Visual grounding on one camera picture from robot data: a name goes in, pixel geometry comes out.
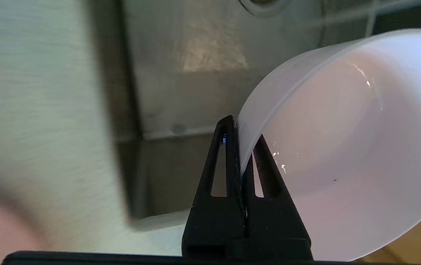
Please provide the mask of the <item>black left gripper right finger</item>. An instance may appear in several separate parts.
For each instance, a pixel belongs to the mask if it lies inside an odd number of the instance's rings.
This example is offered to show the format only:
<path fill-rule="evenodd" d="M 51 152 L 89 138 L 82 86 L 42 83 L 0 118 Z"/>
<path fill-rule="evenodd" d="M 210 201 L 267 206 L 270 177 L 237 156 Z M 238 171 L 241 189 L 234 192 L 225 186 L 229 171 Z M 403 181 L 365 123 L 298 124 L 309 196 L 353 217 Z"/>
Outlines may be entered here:
<path fill-rule="evenodd" d="M 253 258 L 312 258 L 311 239 L 261 136 L 242 178 L 245 235 Z"/>

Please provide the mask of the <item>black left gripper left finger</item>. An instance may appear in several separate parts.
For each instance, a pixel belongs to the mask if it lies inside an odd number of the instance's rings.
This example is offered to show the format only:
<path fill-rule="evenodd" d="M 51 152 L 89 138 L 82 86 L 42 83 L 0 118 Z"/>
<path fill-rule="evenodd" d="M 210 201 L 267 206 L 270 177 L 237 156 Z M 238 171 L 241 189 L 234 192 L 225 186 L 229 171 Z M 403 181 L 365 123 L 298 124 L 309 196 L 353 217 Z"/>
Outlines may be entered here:
<path fill-rule="evenodd" d="M 224 146 L 226 196 L 212 196 L 217 160 Z M 216 124 L 197 191 L 182 236 L 185 258 L 231 258 L 232 243 L 244 236 L 244 203 L 238 139 L 231 115 Z"/>

